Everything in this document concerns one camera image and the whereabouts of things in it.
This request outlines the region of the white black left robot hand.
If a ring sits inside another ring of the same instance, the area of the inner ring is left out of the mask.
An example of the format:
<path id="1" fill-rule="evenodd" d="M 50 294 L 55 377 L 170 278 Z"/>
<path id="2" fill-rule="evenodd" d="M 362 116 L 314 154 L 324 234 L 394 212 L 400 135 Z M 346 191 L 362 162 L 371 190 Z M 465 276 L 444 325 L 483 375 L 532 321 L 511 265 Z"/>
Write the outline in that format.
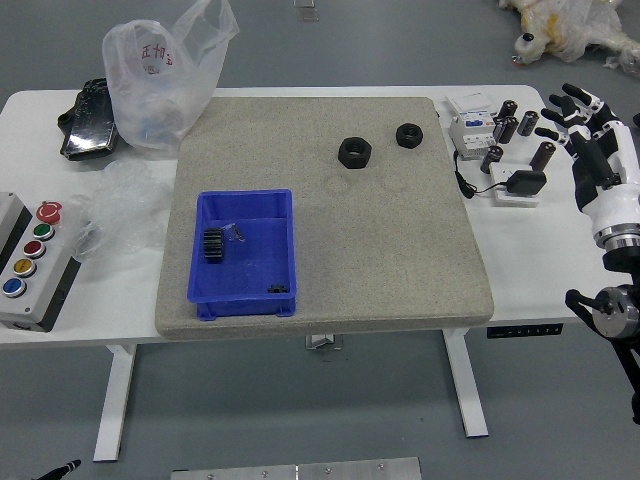
<path id="1" fill-rule="evenodd" d="M 35 480 L 61 480 L 69 473 L 75 471 L 81 464 L 82 461 L 80 459 L 71 460 L 60 467 L 50 470 Z"/>

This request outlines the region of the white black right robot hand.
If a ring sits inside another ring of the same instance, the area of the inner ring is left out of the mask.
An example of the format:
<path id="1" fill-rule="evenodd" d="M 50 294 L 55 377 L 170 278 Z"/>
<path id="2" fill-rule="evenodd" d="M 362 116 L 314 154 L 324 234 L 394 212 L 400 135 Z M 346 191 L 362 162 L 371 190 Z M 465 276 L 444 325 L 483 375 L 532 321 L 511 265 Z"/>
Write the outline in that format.
<path id="1" fill-rule="evenodd" d="M 556 130 L 535 133 L 562 146 L 573 161 L 574 197 L 578 210 L 592 222 L 592 234 L 639 225 L 639 158 L 631 129 L 594 94 L 570 83 L 552 94 L 552 109 L 541 115 Z"/>

